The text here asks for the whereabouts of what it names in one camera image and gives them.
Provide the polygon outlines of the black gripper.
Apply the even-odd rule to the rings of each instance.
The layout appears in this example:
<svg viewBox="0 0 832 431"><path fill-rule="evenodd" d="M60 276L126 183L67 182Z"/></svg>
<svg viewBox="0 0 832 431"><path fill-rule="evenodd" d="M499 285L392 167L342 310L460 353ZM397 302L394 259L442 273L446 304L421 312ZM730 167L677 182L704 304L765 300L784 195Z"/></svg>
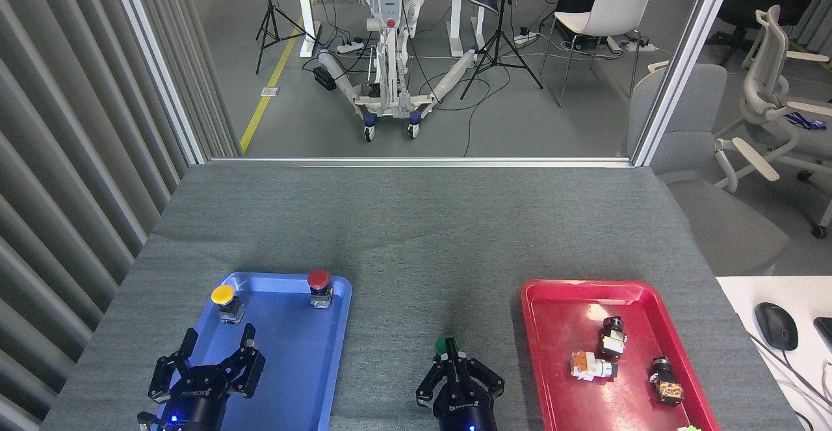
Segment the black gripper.
<svg viewBox="0 0 832 431"><path fill-rule="evenodd" d="M267 360L256 348L255 335L255 327L246 325L240 348L220 366L190 369L198 333L187 328L179 349L159 357L149 383L148 397L164 404L157 430L220 430L229 395L252 398L256 392ZM170 387L175 372L181 378Z"/></svg>
<svg viewBox="0 0 832 431"><path fill-rule="evenodd" d="M443 380L446 383L434 396ZM440 430L496 430L494 401L503 389L503 378L480 360L464 353L436 354L416 389L416 401L425 408L433 402Z"/></svg>

